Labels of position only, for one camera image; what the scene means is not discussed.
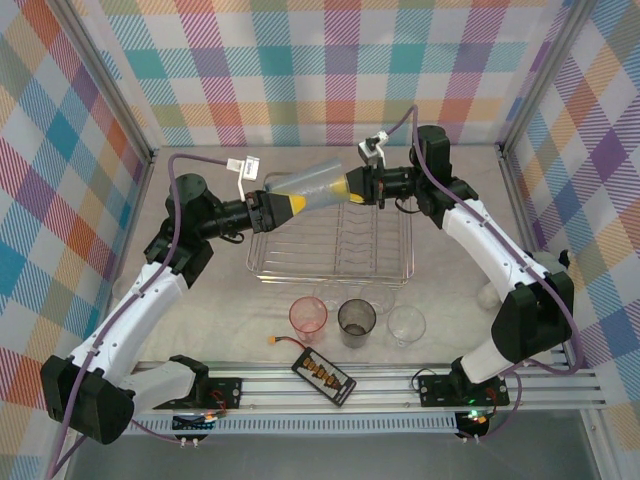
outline plaid wall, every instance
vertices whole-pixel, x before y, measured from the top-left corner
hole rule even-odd
[[[516,148],[541,246],[575,255],[576,320],[640,468],[640,0],[601,0]]]
[[[95,327],[143,164],[45,1],[0,12],[0,479],[32,479],[40,366]]]
[[[155,143],[190,146],[353,144],[414,102],[494,143],[571,0],[74,3]]]

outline black bracket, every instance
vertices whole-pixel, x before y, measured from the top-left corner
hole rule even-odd
[[[495,393],[495,400],[488,390]],[[469,390],[463,397],[450,375],[421,375],[418,377],[420,406],[422,407],[504,407],[509,405],[509,392],[504,380],[493,377]]]
[[[71,358],[55,355],[42,365],[40,378],[49,417],[62,422],[73,383],[80,367]],[[134,392],[122,390],[102,378],[101,370],[85,374],[69,426],[108,445],[124,432],[133,417]]]
[[[242,399],[242,379],[241,378],[205,378],[201,385],[201,395],[197,398],[189,395],[178,398],[157,406],[154,410],[221,410],[219,399],[225,402],[227,410],[237,410],[240,408]]]

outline wire dish rack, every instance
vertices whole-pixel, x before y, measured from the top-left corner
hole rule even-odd
[[[411,208],[410,201],[404,203]],[[251,237],[247,267],[263,282],[384,283],[399,288],[413,275],[411,215],[345,203],[301,213]]]

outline cup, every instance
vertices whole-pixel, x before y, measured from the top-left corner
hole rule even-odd
[[[299,298],[289,309],[289,321],[304,343],[314,343],[322,338],[328,315],[327,307],[316,297]]]
[[[427,322],[420,310],[410,305],[402,305],[391,311],[387,327],[396,344],[399,347],[407,347],[422,338],[427,330]]]
[[[378,315],[389,313],[396,299],[389,287],[375,284],[362,287],[360,298],[369,302]]]
[[[335,312],[347,301],[347,289],[341,283],[321,282],[314,288],[313,296],[322,300],[327,310]]]
[[[338,325],[342,343],[349,348],[360,348],[376,326],[376,311],[362,299],[349,300],[338,310]]]

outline electronic component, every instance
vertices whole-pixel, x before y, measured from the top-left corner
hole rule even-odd
[[[384,150],[382,147],[389,141],[389,135],[384,130],[378,132],[374,137],[367,138],[358,144],[358,153],[360,158],[367,165],[376,165],[378,160],[382,160],[382,166],[386,167],[387,163],[384,158]]]
[[[341,407],[356,386],[356,381],[324,358],[313,348],[307,347],[291,366],[313,388],[331,402]]]
[[[451,375],[420,375],[418,392],[422,407],[504,407],[509,405],[509,392],[504,380],[493,377],[469,389],[464,398],[454,387]]]
[[[175,415],[171,420],[172,430],[185,430],[185,431],[202,431],[213,430],[216,425],[218,417],[213,414],[207,415]]]

